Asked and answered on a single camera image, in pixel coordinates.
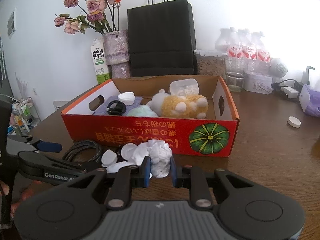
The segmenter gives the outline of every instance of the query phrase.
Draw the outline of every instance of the purple tissue box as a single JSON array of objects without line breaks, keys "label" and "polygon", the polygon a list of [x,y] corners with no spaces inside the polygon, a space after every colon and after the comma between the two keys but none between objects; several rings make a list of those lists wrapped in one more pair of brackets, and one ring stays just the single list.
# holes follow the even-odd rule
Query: purple tissue box
[{"label": "purple tissue box", "polygon": [[320,117],[320,91],[311,90],[309,85],[303,85],[299,101],[305,114]]}]

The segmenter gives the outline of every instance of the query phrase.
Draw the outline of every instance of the brown wooden tabletop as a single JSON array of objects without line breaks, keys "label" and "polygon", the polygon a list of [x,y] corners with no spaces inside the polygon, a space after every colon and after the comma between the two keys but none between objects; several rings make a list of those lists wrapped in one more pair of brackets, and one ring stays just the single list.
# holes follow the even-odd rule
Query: brown wooden tabletop
[{"label": "brown wooden tabletop", "polygon": [[[305,115],[297,103],[274,95],[242,91],[233,93],[240,126],[229,158],[175,155],[178,164],[200,166],[204,171],[226,168],[273,190],[303,206],[306,223],[300,240],[320,239],[320,118]],[[288,117],[301,121],[293,128]],[[60,116],[55,112],[32,131],[45,140],[61,143],[61,157],[73,145]],[[86,159],[93,152],[84,152]],[[187,189],[172,187],[169,177],[151,179],[147,189],[134,189],[134,199],[187,199]]]}]

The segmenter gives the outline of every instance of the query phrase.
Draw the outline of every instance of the metal pivot bolt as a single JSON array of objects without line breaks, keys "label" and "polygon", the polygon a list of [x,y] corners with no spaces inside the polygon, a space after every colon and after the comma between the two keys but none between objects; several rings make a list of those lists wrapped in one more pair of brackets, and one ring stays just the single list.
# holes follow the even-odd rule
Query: metal pivot bolt
[{"label": "metal pivot bolt", "polygon": [[108,205],[110,207],[119,208],[119,207],[122,207],[124,205],[124,201],[121,200],[121,199],[115,198],[115,199],[109,200]]},{"label": "metal pivot bolt", "polygon": [[210,200],[207,200],[207,199],[204,199],[204,198],[202,198],[202,199],[198,199],[197,201],[196,201],[196,205],[198,206],[198,207],[210,207],[211,206],[211,201]]}]

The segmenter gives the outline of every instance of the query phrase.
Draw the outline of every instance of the orange and white stuffed animal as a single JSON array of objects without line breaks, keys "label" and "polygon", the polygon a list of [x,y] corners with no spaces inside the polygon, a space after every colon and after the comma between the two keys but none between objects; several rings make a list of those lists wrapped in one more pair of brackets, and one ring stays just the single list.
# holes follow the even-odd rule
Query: orange and white stuffed animal
[{"label": "orange and white stuffed animal", "polygon": [[163,89],[147,105],[159,117],[204,119],[208,111],[208,100],[202,95],[174,96]]}]

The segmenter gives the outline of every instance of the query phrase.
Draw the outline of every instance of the green pumpkin illustration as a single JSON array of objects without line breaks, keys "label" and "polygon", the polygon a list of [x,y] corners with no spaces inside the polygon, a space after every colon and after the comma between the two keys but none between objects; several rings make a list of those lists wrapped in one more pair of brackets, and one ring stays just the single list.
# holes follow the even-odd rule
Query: green pumpkin illustration
[{"label": "green pumpkin illustration", "polygon": [[198,126],[189,135],[190,146],[201,154],[218,153],[229,140],[229,130],[217,123],[207,123]]}]

